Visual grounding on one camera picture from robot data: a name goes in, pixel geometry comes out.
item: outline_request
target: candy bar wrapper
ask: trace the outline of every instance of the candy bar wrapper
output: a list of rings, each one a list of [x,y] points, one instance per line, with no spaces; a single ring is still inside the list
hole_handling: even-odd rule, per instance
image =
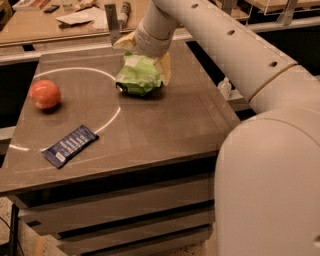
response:
[[[41,153],[59,169],[98,138],[98,135],[90,131],[86,126],[81,125],[79,128],[75,129],[59,142]]]

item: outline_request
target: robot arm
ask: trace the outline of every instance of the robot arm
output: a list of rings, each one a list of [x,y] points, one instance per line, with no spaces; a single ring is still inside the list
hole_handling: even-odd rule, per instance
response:
[[[179,23],[258,114],[218,156],[218,255],[319,255],[319,81],[205,0],[151,1],[135,41],[161,56]]]
[[[318,81],[295,60],[207,0],[150,1],[135,31],[136,44],[148,56],[161,56],[177,24],[183,24],[257,114],[283,104],[300,105],[302,91],[311,99],[320,93]],[[275,85],[276,93],[270,90]],[[313,107],[320,105],[314,102]]]

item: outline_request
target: red apple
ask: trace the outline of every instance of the red apple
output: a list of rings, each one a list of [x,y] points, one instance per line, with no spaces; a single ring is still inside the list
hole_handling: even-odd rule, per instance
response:
[[[39,80],[30,86],[29,99],[39,109],[48,109],[61,101],[59,87],[50,80]]]

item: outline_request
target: black wire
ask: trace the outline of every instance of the black wire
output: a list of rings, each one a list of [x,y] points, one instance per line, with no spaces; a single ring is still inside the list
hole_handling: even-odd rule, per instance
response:
[[[6,226],[9,228],[10,232],[13,234],[13,230],[11,229],[9,224],[1,216],[0,216],[0,220],[2,220],[4,224],[6,224]],[[21,244],[20,244],[19,240],[17,240],[17,242],[18,242],[21,254],[22,254],[22,256],[24,256],[24,253],[23,253],[23,250],[22,250],[22,247],[21,247]]]

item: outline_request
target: table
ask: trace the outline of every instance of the table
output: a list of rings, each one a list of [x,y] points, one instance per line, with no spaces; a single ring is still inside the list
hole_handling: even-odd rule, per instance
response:
[[[128,20],[127,27],[124,31],[132,31],[137,27],[144,15],[144,11],[150,0],[131,0],[132,12]],[[97,5],[104,10],[104,4],[115,3],[119,13],[122,6],[122,0],[108,1],[97,0]],[[16,11],[9,20],[3,31],[0,33],[0,47],[10,45],[26,45],[32,43],[59,41],[67,39],[94,37],[97,35],[108,35],[108,29],[94,29],[88,24],[79,25],[72,28],[60,29],[60,24],[55,18],[74,11],[64,11],[62,6],[51,14],[43,13],[43,10],[50,6],[49,2],[42,10],[39,11]]]
[[[288,0],[246,0],[246,2],[257,7],[262,12],[270,13],[285,9]],[[319,0],[299,0],[297,8],[310,8],[312,6],[318,6],[319,4]]]
[[[0,171],[0,196],[68,255],[150,255],[210,237],[217,152],[239,124],[184,41],[170,47],[172,80],[146,98],[115,89],[124,52],[41,57],[62,104],[26,100]],[[62,169],[40,151],[86,125],[99,140]]]

